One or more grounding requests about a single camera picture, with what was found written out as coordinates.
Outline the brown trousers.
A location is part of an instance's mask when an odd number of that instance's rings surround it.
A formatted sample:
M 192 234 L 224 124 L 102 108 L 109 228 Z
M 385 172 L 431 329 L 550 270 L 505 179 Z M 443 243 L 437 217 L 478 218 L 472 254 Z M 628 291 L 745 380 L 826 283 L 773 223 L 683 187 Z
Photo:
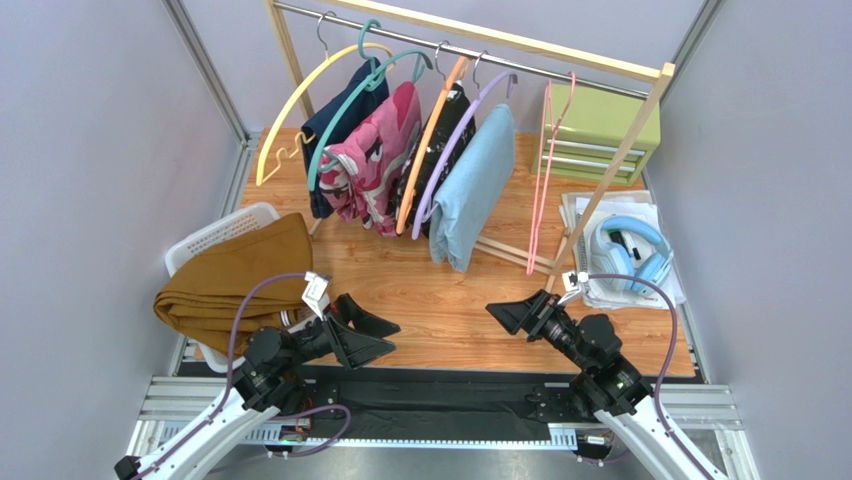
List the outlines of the brown trousers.
M 306 306 L 301 298 L 304 274 L 313 269 L 304 218 L 291 213 L 191 258 L 157 293 L 153 309 L 167 326 L 225 355 L 245 296 L 267 278 L 296 273 L 296 278 L 261 288 L 248 303 L 237 329 L 234 355 L 238 357 L 253 332 L 280 326 L 282 311 L 293 314 Z

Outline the pink wire hanger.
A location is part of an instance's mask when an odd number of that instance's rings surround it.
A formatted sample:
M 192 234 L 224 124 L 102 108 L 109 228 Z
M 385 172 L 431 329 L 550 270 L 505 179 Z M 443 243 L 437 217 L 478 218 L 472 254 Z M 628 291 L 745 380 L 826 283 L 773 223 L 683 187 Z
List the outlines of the pink wire hanger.
M 541 224 L 544 219 L 546 200 L 550 184 L 550 176 L 553 164 L 553 155 L 555 151 L 555 141 L 558 138 L 559 130 L 566 114 L 568 113 L 573 101 L 577 86 L 577 75 L 574 70 L 569 71 L 569 94 L 566 102 L 563 104 L 561 113 L 556 115 L 556 107 L 554 105 L 554 84 L 552 80 L 547 82 L 543 94 L 542 116 L 540 122 L 540 135 L 537 157 L 533 164 L 536 174 L 533 210 L 529 231 L 529 242 L 527 251 L 527 264 L 525 273 L 531 276 L 535 272 L 537 265 L 537 253 L 540 242 Z

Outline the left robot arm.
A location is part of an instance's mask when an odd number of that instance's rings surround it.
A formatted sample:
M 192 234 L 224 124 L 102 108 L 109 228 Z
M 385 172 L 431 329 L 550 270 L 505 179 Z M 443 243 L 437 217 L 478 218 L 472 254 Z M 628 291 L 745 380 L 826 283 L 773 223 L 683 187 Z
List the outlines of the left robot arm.
M 248 340 L 243 362 L 220 394 L 181 432 L 145 456 L 126 456 L 120 479 L 202 479 L 252 430 L 277 415 L 303 414 L 299 367 L 328 354 L 355 370 L 395 351 L 400 326 L 340 295 L 295 332 L 264 327 Z

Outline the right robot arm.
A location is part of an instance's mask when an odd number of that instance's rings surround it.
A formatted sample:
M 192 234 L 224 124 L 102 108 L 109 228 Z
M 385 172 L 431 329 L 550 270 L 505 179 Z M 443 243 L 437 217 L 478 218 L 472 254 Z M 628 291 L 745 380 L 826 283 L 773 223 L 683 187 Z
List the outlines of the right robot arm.
M 540 290 L 486 311 L 511 335 L 549 343 L 580 373 L 570 382 L 568 409 L 613 431 L 656 479 L 725 479 L 727 475 L 676 425 L 659 393 L 621 353 L 605 314 L 572 319 L 558 295 Z

